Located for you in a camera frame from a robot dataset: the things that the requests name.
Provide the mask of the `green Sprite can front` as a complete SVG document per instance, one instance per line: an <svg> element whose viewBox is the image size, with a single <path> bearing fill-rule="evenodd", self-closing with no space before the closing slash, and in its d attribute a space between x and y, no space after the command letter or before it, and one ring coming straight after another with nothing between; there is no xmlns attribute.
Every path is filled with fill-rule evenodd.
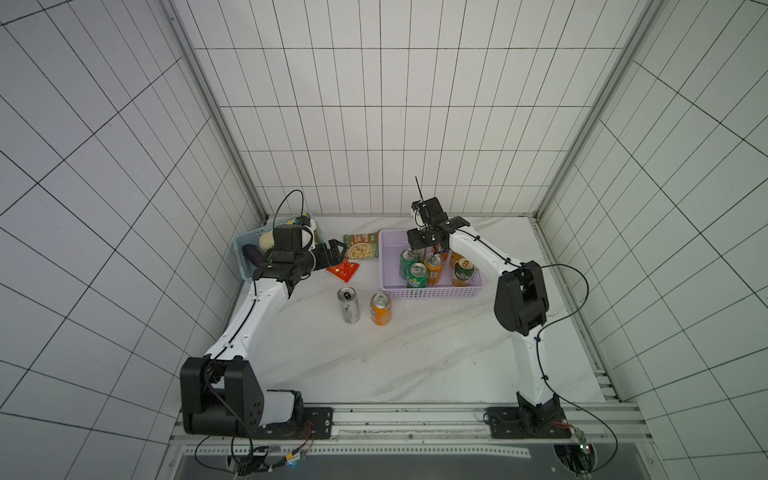
<svg viewBox="0 0 768 480"><path fill-rule="evenodd" d="M425 264L414 262L406 273L406 282L408 288L425 288L428 284L429 271Z"/></svg>

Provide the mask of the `green lettuce cabbage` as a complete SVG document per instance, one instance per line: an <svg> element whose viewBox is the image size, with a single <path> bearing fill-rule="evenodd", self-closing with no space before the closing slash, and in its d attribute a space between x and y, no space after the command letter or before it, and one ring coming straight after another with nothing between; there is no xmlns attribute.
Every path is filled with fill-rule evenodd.
<svg viewBox="0 0 768 480"><path fill-rule="evenodd" d="M259 236L258 246L263 253L273 249L275 245L273 231L266 231Z"/></svg>

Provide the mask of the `blue plastic basket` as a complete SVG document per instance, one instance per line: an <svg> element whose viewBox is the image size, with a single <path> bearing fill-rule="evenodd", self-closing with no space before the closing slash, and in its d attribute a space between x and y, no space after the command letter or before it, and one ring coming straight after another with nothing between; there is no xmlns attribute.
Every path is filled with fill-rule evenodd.
<svg viewBox="0 0 768 480"><path fill-rule="evenodd" d="M285 217L282 219L278 219L275 225L280 226L280 225L296 224L301 222L307 223L314 234L313 245L327 241L325 235L323 234L322 229L317 223L317 220L311 213L304 213L302 215L302 218L303 218L303 221L301 221L298 216ZM231 248L236 258L239 261L239 271L240 271L241 278L243 280L250 279L254 270L256 269L256 266L246 257L245 253L243 252L243 248L246 245L253 245L256 247L256 250L259 253L259 255L262 258L266 258L266 253L261 248L260 239L262 236L266 235L268 232L271 232L273 230L273 226L274 224L271 221L269 221L266 225L256 228L254 230L248 231L244 234L241 234L232 240Z"/></svg>

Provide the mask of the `silver white drink can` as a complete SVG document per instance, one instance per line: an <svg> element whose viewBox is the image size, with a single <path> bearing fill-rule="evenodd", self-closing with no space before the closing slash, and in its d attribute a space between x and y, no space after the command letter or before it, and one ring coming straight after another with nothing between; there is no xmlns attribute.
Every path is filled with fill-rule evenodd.
<svg viewBox="0 0 768 480"><path fill-rule="evenodd" d="M357 292L354 288L345 286L337 292L342 318L345 323L354 324L360 319L360 307Z"/></svg>

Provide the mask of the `aluminium mounting rail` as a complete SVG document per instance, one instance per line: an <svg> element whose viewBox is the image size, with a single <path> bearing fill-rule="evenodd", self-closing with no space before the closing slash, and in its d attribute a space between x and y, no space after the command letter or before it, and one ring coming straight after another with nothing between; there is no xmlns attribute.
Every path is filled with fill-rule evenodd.
<svg viewBox="0 0 768 480"><path fill-rule="evenodd" d="M606 461L637 444L652 441L638 407L625 403L596 403L574 407L566 404L564 425L572 437L564 440L494 439L483 422L489 407L513 405L486 403L331 403L334 420L327 440L281 440L192 435L181 425L171 440L186 454L245 454L251 447L268 447L283 456L297 447L310 455L330 454L489 454L530 458L534 446L592 446Z"/></svg>

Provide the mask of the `orange gold can right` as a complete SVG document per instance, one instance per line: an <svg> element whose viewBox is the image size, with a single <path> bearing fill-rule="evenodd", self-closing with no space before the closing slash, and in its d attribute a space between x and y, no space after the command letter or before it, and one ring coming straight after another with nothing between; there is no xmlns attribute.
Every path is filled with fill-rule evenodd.
<svg viewBox="0 0 768 480"><path fill-rule="evenodd" d="M450 259L450 267L454 268L461 258L462 258L461 254L453 251Z"/></svg>

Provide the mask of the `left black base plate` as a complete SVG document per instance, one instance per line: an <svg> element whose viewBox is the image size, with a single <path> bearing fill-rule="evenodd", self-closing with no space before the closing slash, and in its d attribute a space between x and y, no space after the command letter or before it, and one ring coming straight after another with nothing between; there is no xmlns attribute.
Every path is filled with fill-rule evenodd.
<svg viewBox="0 0 768 480"><path fill-rule="evenodd" d="M301 414L295 413L286 422L272 423L261 427L268 437L281 440L315 439L331 437L334 409L331 407L308 407Z"/></svg>

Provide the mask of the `green sprite can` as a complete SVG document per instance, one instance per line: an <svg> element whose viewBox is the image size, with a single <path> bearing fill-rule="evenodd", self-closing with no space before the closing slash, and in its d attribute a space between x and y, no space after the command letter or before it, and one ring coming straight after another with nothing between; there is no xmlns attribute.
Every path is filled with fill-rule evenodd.
<svg viewBox="0 0 768 480"><path fill-rule="evenodd" d="M429 271L425 264L414 262L406 273L406 282L408 288L425 288L428 284Z"/></svg>
<svg viewBox="0 0 768 480"><path fill-rule="evenodd" d="M399 276L407 281L409 278L409 271L413 264L420 262L420 256L417 252L411 249L404 249L399 257Z"/></svg>

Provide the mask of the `green Sprite can rear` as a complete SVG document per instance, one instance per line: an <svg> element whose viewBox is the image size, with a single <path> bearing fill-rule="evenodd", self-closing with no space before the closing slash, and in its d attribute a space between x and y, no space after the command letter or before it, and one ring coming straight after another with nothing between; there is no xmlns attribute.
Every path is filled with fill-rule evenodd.
<svg viewBox="0 0 768 480"><path fill-rule="evenodd" d="M407 281L409 278L409 271L413 264L420 262L420 256L417 252L411 249L404 249L399 257L399 276Z"/></svg>

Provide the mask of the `green soup mix packet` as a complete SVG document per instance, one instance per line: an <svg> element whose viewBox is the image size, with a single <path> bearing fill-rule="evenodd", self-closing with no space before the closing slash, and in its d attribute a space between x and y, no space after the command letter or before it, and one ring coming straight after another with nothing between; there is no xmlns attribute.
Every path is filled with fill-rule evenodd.
<svg viewBox="0 0 768 480"><path fill-rule="evenodd" d="M379 257L378 232L345 234L343 240L347 247L346 258L349 261Z"/></svg>

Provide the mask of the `yellow napa cabbage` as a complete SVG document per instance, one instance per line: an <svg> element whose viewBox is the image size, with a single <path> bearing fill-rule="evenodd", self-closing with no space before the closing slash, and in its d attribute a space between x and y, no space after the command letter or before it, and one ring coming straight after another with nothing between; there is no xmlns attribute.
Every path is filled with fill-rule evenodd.
<svg viewBox="0 0 768 480"><path fill-rule="evenodd" d="M311 214L304 213L297 216L294 224L300 227L304 243L314 243L317 241L317 222Z"/></svg>

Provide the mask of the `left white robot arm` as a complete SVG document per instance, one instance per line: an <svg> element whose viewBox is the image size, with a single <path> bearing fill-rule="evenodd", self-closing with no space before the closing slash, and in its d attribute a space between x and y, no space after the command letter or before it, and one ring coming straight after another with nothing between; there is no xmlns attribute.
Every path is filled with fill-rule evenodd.
<svg viewBox="0 0 768 480"><path fill-rule="evenodd" d="M189 357L180 370L182 423L186 433L239 437L301 436L306 418L301 393L265 390L251 365L267 322L287 304L295 287L318 270L340 265L346 245L315 240L314 228L278 225L268 248L246 244L245 259L254 266L245 303L208 351Z"/></svg>

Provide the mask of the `purple eggplant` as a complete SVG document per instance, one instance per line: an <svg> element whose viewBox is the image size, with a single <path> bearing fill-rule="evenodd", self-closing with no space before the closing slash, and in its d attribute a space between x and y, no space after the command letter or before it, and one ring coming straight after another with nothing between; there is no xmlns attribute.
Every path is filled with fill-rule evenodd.
<svg viewBox="0 0 768 480"><path fill-rule="evenodd" d="M241 252L253 268L259 267L264 262L264 256L254 244L245 244Z"/></svg>

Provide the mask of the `green gold can right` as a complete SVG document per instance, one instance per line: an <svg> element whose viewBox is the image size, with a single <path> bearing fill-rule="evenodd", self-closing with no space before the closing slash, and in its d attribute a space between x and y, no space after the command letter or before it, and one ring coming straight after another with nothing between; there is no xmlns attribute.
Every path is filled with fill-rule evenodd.
<svg viewBox="0 0 768 480"><path fill-rule="evenodd" d="M460 257L454 264L453 275L451 278L452 284L455 287L469 286L474 274L475 265L465 257Z"/></svg>

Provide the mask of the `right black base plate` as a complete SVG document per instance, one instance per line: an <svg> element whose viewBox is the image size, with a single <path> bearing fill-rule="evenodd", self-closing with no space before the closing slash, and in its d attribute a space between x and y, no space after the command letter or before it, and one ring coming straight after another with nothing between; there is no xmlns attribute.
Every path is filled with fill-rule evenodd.
<svg viewBox="0 0 768 480"><path fill-rule="evenodd" d="M554 394L545 403L532 404L517 394L516 406L489 407L483 422L490 427L491 437L506 440L564 440L572 437L569 427L562 427L566 420L560 397Z"/></svg>

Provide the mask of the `red snack packet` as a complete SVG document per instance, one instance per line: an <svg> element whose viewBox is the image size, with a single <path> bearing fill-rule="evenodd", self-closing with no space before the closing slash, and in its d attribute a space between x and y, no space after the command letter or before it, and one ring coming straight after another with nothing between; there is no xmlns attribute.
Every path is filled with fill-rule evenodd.
<svg viewBox="0 0 768 480"><path fill-rule="evenodd" d="M352 277L355 275L356 271L359 269L360 265L356 262L351 262L347 259L344 259L340 264L328 267L327 271L344 281L345 283L348 283Z"/></svg>

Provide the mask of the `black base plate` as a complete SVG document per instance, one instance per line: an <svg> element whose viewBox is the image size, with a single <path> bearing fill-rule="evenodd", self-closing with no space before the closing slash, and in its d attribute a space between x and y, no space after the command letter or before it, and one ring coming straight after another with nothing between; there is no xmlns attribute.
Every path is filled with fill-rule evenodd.
<svg viewBox="0 0 768 480"><path fill-rule="evenodd" d="M331 437L334 409L331 407L308 407L301 414L295 413L286 422L272 423L261 427L268 437L281 440L315 439Z"/></svg>
<svg viewBox="0 0 768 480"><path fill-rule="evenodd" d="M490 427L491 437L506 440L564 440L572 437L569 427L562 427L566 420L560 397L554 394L545 403L532 404L517 394L516 406L489 407L483 422Z"/></svg>

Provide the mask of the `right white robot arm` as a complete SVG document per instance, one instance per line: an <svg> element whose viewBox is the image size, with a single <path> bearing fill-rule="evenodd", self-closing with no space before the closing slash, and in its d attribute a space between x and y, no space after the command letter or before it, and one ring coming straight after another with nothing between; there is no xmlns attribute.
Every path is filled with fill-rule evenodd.
<svg viewBox="0 0 768 480"><path fill-rule="evenodd" d="M542 267L522 262L497 249L460 216L449 217L435 197L412 203L420 218L407 232L415 249L449 246L482 274L496 282L493 312L498 323L513 334L513 353L518 371L516 404L490 407L483 421L494 438L567 439L572 430L564 425L560 396L547 385L543 372L540 333L547 322L549 299Z"/></svg>

